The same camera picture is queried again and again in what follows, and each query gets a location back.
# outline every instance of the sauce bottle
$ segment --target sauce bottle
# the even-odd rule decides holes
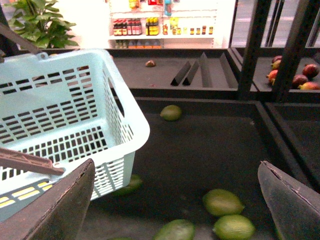
[[[128,35],[132,35],[132,21],[131,19],[128,20],[128,25],[127,25],[127,32],[128,32]]]
[[[150,29],[149,29],[149,21],[150,19],[149,18],[146,18],[145,19],[145,35],[149,36],[150,35]]]
[[[127,29],[127,27],[128,27],[127,20],[124,19],[124,20],[122,21],[122,35],[123,35],[123,36],[127,36],[127,35],[128,35],[128,29]]]
[[[136,32],[136,21],[134,19],[132,19],[131,28],[132,28],[132,35],[137,35],[137,32]]]
[[[206,28],[207,28],[207,26],[202,26],[202,35],[206,34]]]

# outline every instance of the bin floor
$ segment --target bin floor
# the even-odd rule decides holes
[[[245,204],[242,214],[257,229],[251,240],[277,239],[257,176],[260,161],[273,161],[250,118],[184,115],[167,122],[158,114],[145,116],[150,137],[136,152],[132,171],[143,179],[142,187],[91,202],[78,240],[150,240],[175,219],[196,224],[195,240],[218,240],[212,232],[217,218],[202,203],[215,188]]]
[[[307,150],[310,159],[319,159],[320,156],[320,122],[319,121],[287,121],[295,136]]]

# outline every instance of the store shelf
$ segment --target store shelf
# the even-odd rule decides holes
[[[200,35],[189,35],[189,34],[181,34],[181,35],[163,35],[159,34],[156,36],[147,36],[147,35],[127,35],[127,36],[110,36],[109,40],[135,40],[135,39],[214,39],[215,35],[209,34],[200,34]]]
[[[162,18],[163,9],[155,10],[132,10],[132,11],[121,11],[121,12],[111,12],[110,17],[112,19],[144,19],[144,18]]]
[[[163,15],[163,18],[216,18],[217,12],[217,9],[172,10],[171,16]]]

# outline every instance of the white shelf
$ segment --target white shelf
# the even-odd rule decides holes
[[[181,34],[181,35],[163,35],[163,34],[158,34],[156,36],[151,35],[127,35],[127,36],[110,36],[109,40],[136,40],[136,39],[214,39],[215,36],[214,34],[200,34],[200,35],[190,35],[190,34]]]

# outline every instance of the bottle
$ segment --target bottle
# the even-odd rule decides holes
[[[158,39],[156,39],[154,41],[152,48],[153,49],[161,49],[161,44],[160,44],[160,41]]]
[[[154,24],[154,35],[159,34],[159,19],[157,17],[154,18],[155,24]]]
[[[118,36],[122,36],[123,35],[122,26],[123,26],[123,20],[119,19],[119,21],[118,21]]]
[[[131,40],[128,44],[128,49],[135,49],[135,48],[136,48],[136,43],[133,40]]]
[[[165,25],[163,25],[163,35],[168,35],[168,25],[167,24],[165,24]]]
[[[132,21],[131,21],[131,19],[128,20],[127,32],[128,32],[128,35],[129,35],[129,36],[132,35]]]
[[[206,34],[206,28],[207,28],[207,26],[202,26],[202,35]]]
[[[118,36],[118,20],[113,21],[113,35]]]
[[[126,19],[123,19],[123,22],[122,22],[122,35],[123,36],[128,35],[128,23]]]
[[[145,19],[145,35],[149,36],[150,32],[149,32],[149,18]]]
[[[212,35],[214,33],[214,27],[210,26],[209,27],[209,34]]]
[[[152,45],[151,45],[151,43],[150,43],[149,40],[145,41],[145,43],[144,43],[144,48],[145,48],[145,49],[152,49]]]
[[[138,19],[138,35],[142,34],[142,24],[141,24],[141,19]]]
[[[135,35],[139,35],[139,22],[137,18],[134,20],[134,28],[135,28]]]
[[[132,19],[132,35],[137,35],[137,32],[136,32],[136,21],[134,19]]]
[[[150,35],[156,35],[156,23],[155,23],[155,19],[153,17],[150,18]]]

